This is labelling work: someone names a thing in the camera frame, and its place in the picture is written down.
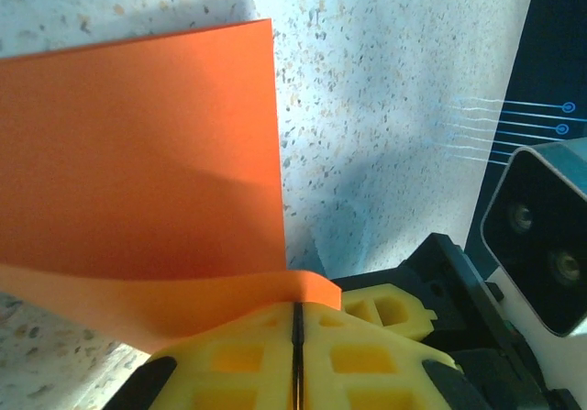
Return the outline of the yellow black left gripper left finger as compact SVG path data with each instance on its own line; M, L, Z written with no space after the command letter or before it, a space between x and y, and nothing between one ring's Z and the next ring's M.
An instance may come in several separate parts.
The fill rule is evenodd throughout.
M303 306L280 303L148 358L105 410L303 410Z

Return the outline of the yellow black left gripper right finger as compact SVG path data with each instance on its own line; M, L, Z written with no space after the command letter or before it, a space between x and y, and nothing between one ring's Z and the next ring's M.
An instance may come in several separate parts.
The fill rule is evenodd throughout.
M316 303L293 305L293 410L492 410L446 353Z

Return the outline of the blue circuit print side panel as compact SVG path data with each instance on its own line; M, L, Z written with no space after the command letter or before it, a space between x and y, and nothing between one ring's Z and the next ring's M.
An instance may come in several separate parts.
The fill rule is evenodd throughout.
M587 137L587 0L531 0L465 250L513 151Z

